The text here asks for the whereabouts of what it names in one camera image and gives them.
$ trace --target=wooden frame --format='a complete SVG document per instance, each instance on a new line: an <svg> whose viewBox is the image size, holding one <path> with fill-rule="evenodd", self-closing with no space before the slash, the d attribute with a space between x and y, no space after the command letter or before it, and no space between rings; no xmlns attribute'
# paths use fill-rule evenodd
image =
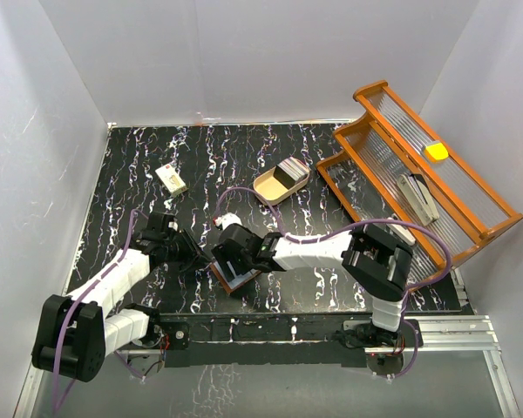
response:
<svg viewBox="0 0 523 418"><path fill-rule="evenodd" d="M501 210L500 213L507 215L507 219L492 228L487 228L480 220L477 213L471 211L461 198L435 173L427 161L409 144L409 142L395 129L393 125L380 113L371 103L368 96L377 94L388 95L406 114L417 124L432 140L440 141L450 154L453 162L468 176L479 189L487 195L492 202ZM399 158L399 160L411 171L420 172L429 180L429 188L434 199L444 208L445 212L469 237L473 245L461 253L453 254L454 266L459 266L475 253L480 251L503 232L515 225L523 215L514 211L453 149L427 125L419 115L413 111L388 85L385 80L369 84L359 89L353 98L360 103L366 113L356 122L342 126L334 132L337 142L343 148L338 154L326 158L316 164L317 170L322 174L331 191L339 198L345 210L354 220L360 220L360 216L352 207L350 202L336 186L335 181L328 174L328 169L350 158L363 171L364 175L374 185L376 190L383 196L397 216L406 221L415 222L417 219L411 217L403 210L402 206L395 200L394 196L381 183L377 175L358 155L370 130L374 131ZM359 134L361 140L354 146L346 138L352 134ZM430 256L437 268L445 264L445 260L436 247L421 233L413 232L417 242Z"/></svg>

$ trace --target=yellow block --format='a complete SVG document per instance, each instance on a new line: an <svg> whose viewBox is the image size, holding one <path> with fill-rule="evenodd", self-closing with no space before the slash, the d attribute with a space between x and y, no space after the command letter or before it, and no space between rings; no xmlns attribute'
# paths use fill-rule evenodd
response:
<svg viewBox="0 0 523 418"><path fill-rule="evenodd" d="M425 147L425 157L431 163L439 163L450 156L449 152L445 149L444 144L439 141L427 145Z"/></svg>

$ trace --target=black marble table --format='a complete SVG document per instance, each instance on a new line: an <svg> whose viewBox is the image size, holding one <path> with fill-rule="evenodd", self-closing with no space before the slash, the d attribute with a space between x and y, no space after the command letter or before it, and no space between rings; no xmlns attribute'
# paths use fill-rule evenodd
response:
<svg viewBox="0 0 523 418"><path fill-rule="evenodd" d="M328 233L351 220L315 169L318 160L339 151L333 124L219 125L214 127L132 127L113 129L92 199L69 291L81 286L116 253L126 236L130 211L175 213L209 255L219 231L212 224L218 196L233 185L252 186L262 172L289 156L313 169L308 185L278 210L287 228L300 235ZM188 191L172 199L155 170L176 167ZM391 214L373 186L352 167L360 199L375 212ZM235 212L259 235L276 229L268 209L254 196L230 193L222 212ZM140 219L137 227L144 226ZM117 309L130 302L163 314L326 314L367 312L371 299L342 271L302 269L263 274L228 295L208 270L177 274L158 269L136 285ZM410 311L460 310L451 280L415 293Z"/></svg>

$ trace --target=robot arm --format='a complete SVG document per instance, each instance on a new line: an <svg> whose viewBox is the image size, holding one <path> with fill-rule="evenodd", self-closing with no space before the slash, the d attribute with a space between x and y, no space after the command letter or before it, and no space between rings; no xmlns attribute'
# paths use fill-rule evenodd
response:
<svg viewBox="0 0 523 418"><path fill-rule="evenodd" d="M225 226L222 220L229 217L222 218L215 224ZM360 226L325 241L302 244L285 239L280 233L269 233L262 239L240 223L227 220L213 254L215 274L227 283L257 272L342 268L372 295L372 324L390 333L399 329L412 250L378 226Z"/></svg>
<svg viewBox="0 0 523 418"><path fill-rule="evenodd" d="M107 318L136 283L163 264L183 272L209 262L189 233L178 228L173 215L156 212L150 215L147 227L132 236L121 260L122 253L119 250L113 261L82 287L67 296L52 295L44 303L32 351L33 366L52 371L67 311L95 280L99 283L76 308L60 354L60 374L80 381L90 381L105 357L129 342L158 339L154 328L160 315L154 308L131 304Z"/></svg>

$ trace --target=gray floor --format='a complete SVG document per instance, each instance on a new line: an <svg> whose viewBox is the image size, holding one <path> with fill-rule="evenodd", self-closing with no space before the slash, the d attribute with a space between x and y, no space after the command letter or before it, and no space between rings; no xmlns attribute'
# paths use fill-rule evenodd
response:
<svg viewBox="0 0 523 418"><path fill-rule="evenodd" d="M58 416L78 417L501 417L482 352L420 353L388 384L333 365L164 369L145 384L110 357L77 382ZM33 417L51 416L46 374Z"/></svg>

